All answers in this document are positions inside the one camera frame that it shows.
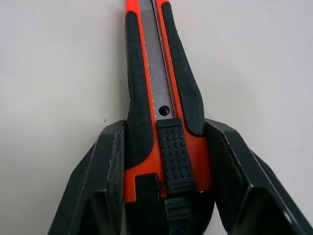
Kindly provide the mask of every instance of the clamp jaw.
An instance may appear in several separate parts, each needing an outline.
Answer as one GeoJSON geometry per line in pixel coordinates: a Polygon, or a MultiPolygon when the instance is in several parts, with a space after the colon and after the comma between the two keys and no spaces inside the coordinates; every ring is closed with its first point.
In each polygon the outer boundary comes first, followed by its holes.
{"type": "MultiPolygon", "coordinates": [[[[207,140],[212,143],[209,153],[213,193],[203,195],[201,207],[212,208],[215,201],[228,234],[313,234],[310,224],[270,167],[249,149],[235,129],[208,119],[205,128],[207,140]]],[[[49,235],[120,234],[124,204],[124,141],[125,121],[109,125],[101,132],[73,171],[49,235]]],[[[199,211],[199,216],[206,221],[190,224],[204,231],[211,210],[199,211]]],[[[151,230],[152,224],[145,223],[147,215],[141,216],[126,217],[128,234],[143,234],[131,233],[130,223],[140,226],[139,231],[151,230]]],[[[155,226],[153,229],[159,229],[159,225],[155,226]]]]}

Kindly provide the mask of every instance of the blade channel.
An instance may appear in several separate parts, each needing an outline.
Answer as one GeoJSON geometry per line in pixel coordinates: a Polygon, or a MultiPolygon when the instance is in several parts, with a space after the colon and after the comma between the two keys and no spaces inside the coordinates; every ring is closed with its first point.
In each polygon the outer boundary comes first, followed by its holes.
{"type": "Polygon", "coordinates": [[[139,5],[156,120],[174,118],[173,102],[164,63],[155,5],[153,0],[139,0],[139,5]]]}

